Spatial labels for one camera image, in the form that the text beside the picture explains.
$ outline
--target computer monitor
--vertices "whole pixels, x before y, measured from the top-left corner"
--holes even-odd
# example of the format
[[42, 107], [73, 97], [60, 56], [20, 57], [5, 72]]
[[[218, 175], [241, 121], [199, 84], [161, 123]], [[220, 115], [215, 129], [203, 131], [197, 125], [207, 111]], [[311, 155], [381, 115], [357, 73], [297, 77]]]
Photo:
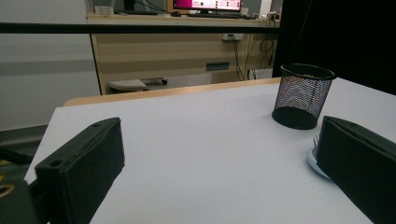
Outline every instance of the computer monitor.
[[199, 10], [202, 14], [209, 11], [240, 12], [241, 0], [173, 0], [173, 9]]

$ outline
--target power outlet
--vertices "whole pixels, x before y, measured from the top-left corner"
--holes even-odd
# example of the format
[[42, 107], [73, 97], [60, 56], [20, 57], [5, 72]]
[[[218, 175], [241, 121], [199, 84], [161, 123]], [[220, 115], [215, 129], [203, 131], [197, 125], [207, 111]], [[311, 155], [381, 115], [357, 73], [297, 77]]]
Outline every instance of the power outlet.
[[235, 40], [242, 40], [244, 38], [244, 34], [223, 34], [222, 40], [233, 40], [232, 35]]

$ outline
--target white table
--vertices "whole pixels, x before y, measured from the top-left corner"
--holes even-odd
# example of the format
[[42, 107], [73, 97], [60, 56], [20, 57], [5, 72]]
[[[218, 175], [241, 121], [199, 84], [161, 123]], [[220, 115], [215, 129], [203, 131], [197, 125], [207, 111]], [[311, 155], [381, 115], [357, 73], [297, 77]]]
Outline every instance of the white table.
[[26, 180], [87, 126], [120, 117], [126, 165], [92, 223], [371, 223], [306, 155], [324, 115], [396, 142], [396, 97], [337, 78], [318, 127], [298, 131], [271, 117], [277, 88], [57, 108]]

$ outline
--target black mesh pen holder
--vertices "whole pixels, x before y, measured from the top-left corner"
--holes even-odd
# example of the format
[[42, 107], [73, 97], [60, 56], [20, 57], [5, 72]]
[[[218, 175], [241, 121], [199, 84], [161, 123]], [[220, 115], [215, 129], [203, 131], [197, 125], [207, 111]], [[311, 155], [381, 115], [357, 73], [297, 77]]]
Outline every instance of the black mesh pen holder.
[[334, 72], [310, 64], [287, 63], [280, 66], [282, 78], [277, 92], [273, 119], [292, 129], [317, 127]]

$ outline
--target monitor screen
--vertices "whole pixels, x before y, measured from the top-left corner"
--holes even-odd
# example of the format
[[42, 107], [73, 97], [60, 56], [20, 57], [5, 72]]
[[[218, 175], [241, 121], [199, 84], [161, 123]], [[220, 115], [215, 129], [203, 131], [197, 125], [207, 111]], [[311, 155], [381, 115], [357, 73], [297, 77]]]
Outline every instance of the monitor screen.
[[173, 0], [174, 9], [239, 12], [241, 0]]

